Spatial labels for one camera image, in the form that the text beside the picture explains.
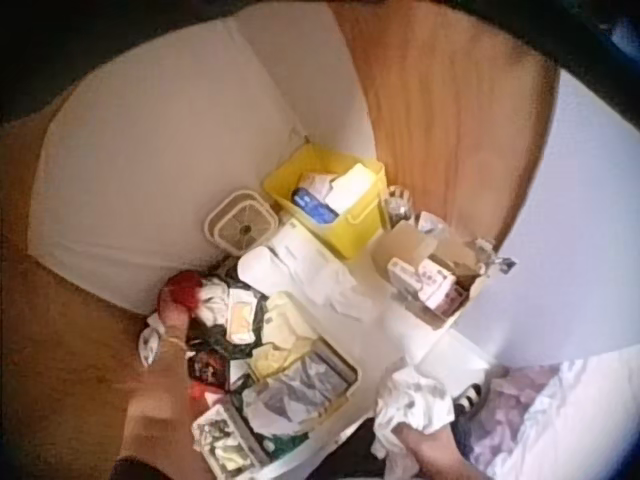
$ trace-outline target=black fabric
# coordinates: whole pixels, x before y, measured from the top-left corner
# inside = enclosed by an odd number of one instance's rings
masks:
[[[116,460],[109,480],[171,480],[171,477],[135,457],[123,457]]]

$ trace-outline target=crumpled paper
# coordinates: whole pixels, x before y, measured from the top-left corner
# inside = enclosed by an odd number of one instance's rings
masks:
[[[393,427],[404,422],[429,434],[453,419],[453,401],[440,382],[423,377],[412,366],[388,375],[378,387],[376,440],[371,447],[379,459],[387,457],[385,480],[407,480],[420,470],[414,456],[392,433]]]
[[[242,393],[244,413],[256,432],[266,436],[298,435],[349,388],[317,353]]]

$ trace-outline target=white cloth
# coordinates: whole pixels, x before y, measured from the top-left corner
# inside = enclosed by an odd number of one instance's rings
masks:
[[[413,455],[392,433],[399,423],[431,433],[454,419],[453,402],[444,385],[423,377],[413,366],[405,366],[383,380],[378,391],[371,453],[387,457],[385,480],[408,480],[418,473]]]

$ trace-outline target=red object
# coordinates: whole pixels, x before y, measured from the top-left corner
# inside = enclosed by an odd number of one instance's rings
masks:
[[[180,272],[167,280],[165,288],[169,289],[171,300],[185,307],[190,313],[194,313],[200,305],[198,291],[202,288],[202,278],[198,272]]]

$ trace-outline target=finger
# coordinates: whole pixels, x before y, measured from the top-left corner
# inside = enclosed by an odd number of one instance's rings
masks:
[[[407,450],[418,451],[422,444],[424,444],[427,436],[419,430],[409,426],[405,422],[398,423],[393,429],[391,429],[400,443],[402,443]]]

